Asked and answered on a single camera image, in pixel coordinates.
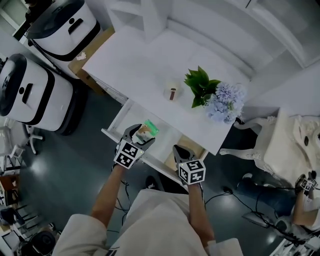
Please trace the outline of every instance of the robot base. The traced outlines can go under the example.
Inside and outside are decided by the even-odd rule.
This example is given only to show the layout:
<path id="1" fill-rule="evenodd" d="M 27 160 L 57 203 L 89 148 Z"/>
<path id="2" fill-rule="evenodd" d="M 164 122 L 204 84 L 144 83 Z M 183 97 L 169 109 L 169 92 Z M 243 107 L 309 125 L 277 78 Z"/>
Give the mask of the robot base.
<path id="1" fill-rule="evenodd" d="M 81 120 L 85 110 L 88 87 L 80 79 L 68 79 L 73 86 L 73 94 L 62 125 L 55 132 L 63 136 L 72 134 Z"/>

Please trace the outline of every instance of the green plant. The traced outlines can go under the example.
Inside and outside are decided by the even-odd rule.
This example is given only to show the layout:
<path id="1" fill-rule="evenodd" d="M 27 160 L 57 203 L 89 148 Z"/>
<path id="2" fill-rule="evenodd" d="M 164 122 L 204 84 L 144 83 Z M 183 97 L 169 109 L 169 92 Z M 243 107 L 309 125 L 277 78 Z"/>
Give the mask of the green plant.
<path id="1" fill-rule="evenodd" d="M 194 94 L 192 108 L 205 106 L 212 94 L 216 93 L 219 80 L 209 80 L 208 74 L 198 66 L 198 70 L 190 70 L 190 74 L 185 74 L 185 84 L 191 88 Z"/>

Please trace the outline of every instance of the snack package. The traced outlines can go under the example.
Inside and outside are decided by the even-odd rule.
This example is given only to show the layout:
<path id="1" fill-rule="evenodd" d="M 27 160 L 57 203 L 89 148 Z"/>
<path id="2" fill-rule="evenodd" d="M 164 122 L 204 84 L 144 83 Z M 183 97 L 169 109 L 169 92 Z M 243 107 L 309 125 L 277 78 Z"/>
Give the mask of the snack package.
<path id="1" fill-rule="evenodd" d="M 148 119 L 144 122 L 144 124 L 140 127 L 138 131 L 132 136 L 132 141 L 134 143 L 143 144 L 148 140 L 156 137 L 159 129 Z"/>

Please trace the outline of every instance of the blue jeans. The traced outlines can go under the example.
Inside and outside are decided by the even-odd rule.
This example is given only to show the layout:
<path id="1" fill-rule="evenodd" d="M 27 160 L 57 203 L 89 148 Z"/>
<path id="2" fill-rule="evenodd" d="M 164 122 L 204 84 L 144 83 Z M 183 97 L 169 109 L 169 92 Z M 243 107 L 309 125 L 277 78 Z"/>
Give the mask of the blue jeans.
<path id="1" fill-rule="evenodd" d="M 288 191 L 267 186 L 258 186 L 250 178 L 242 179 L 236 191 L 240 195 L 255 200 L 260 195 L 259 201 L 273 208 L 279 217 L 291 215 L 297 198 L 293 189 Z"/>

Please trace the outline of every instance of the floor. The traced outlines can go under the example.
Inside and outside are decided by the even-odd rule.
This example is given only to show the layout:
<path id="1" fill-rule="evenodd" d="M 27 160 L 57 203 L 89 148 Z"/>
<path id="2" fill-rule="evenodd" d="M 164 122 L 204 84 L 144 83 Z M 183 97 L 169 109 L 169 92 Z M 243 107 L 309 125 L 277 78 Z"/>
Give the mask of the floor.
<path id="1" fill-rule="evenodd" d="M 39 155 L 28 149 L 23 156 L 24 167 L 20 172 L 21 194 L 43 217 L 54 222 L 62 230 L 72 214 L 89 214 L 95 198 L 111 173 L 115 142 L 101 132 L 112 122 L 121 105 L 108 95 L 89 93 L 86 108 L 77 130 L 69 136 L 42 131 L 44 142 L 37 142 Z M 224 148 L 245 149 L 254 146 L 256 135 L 251 130 L 232 128 Z M 209 154 L 205 159 L 207 174 L 203 183 L 204 197 L 209 199 L 222 193 L 222 186 L 234 189 L 243 174 L 251 172 L 257 182 L 272 182 L 272 178 L 255 167 L 253 161 L 242 160 L 231 155 Z M 138 163 L 126 173 L 131 201 L 145 187 L 145 178 L 158 173 L 146 164 Z M 239 196 L 250 207 L 255 200 Z M 124 187 L 119 199 L 123 207 L 128 206 Z M 274 212 L 263 203 L 259 211 L 271 218 Z M 264 229 L 249 223 L 242 215 L 249 210 L 235 197 L 220 196 L 207 205 L 207 214 L 217 241 L 238 238 L 244 256 L 268 256 L 281 239 L 272 229 Z M 119 231 L 123 212 L 115 210 L 108 227 Z M 117 233 L 108 232 L 108 244 L 117 239 Z"/>

